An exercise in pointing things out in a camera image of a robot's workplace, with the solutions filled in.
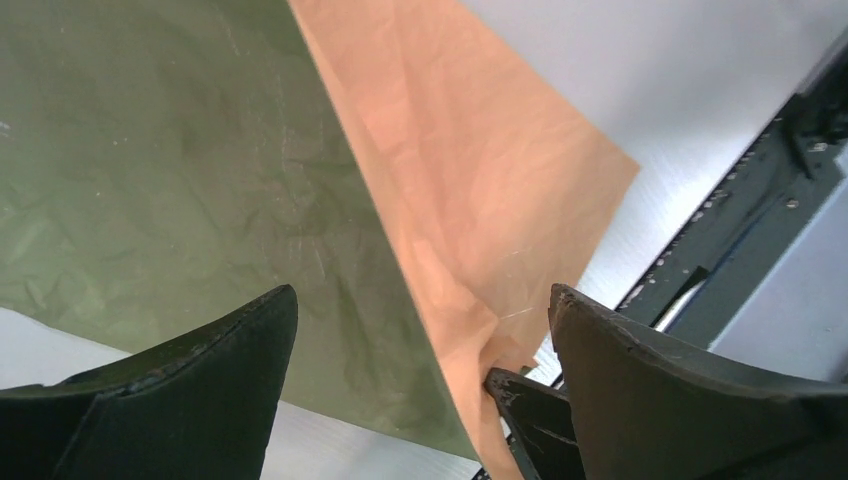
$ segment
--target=green plastic sheet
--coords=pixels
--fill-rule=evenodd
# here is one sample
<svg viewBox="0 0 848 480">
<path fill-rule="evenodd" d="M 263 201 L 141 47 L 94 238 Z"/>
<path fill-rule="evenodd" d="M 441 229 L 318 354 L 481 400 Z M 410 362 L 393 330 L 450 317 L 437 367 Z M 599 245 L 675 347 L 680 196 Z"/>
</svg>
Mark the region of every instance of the green plastic sheet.
<svg viewBox="0 0 848 480">
<path fill-rule="evenodd" d="M 0 0 L 0 266 L 128 352 L 290 283 L 284 400 L 474 455 L 282 0 Z"/>
</svg>

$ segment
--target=crumpled paper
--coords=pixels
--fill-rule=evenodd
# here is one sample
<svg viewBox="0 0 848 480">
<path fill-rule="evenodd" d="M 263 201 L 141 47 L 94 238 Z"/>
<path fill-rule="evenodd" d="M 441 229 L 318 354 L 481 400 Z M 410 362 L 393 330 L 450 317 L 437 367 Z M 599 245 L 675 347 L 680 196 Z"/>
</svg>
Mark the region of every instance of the crumpled paper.
<svg viewBox="0 0 848 480">
<path fill-rule="evenodd" d="M 290 0 L 462 423 L 520 478 L 481 384 L 532 365 L 637 165 L 456 0 Z"/>
</svg>

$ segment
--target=white table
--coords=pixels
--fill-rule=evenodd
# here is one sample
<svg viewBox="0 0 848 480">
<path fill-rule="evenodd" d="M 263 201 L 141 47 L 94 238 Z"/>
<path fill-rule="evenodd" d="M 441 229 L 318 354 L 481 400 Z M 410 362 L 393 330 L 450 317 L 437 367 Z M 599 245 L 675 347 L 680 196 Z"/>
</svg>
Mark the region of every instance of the white table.
<svg viewBox="0 0 848 480">
<path fill-rule="evenodd" d="M 844 0 L 463 1 L 643 167 L 579 285 L 609 306 L 848 26 Z M 0 312 L 0 387 L 123 355 Z M 540 377 L 556 374 L 549 348 L 540 360 Z M 281 404 L 263 478 L 468 480 L 477 468 Z"/>
</svg>

